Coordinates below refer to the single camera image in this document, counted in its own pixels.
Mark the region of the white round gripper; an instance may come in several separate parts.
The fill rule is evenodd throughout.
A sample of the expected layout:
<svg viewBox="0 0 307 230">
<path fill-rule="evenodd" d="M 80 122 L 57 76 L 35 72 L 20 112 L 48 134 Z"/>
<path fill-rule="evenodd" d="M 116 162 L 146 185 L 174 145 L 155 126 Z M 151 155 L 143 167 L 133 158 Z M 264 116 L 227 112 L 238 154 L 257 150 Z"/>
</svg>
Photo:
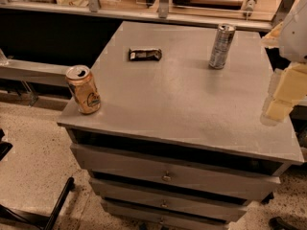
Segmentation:
<svg viewBox="0 0 307 230">
<path fill-rule="evenodd" d="M 282 122 L 307 96 L 307 0 L 299 0 L 283 23 L 261 38 L 261 44 L 279 47 L 280 56 L 295 61 L 284 70 L 274 70 L 262 108 L 265 123 Z"/>
</svg>

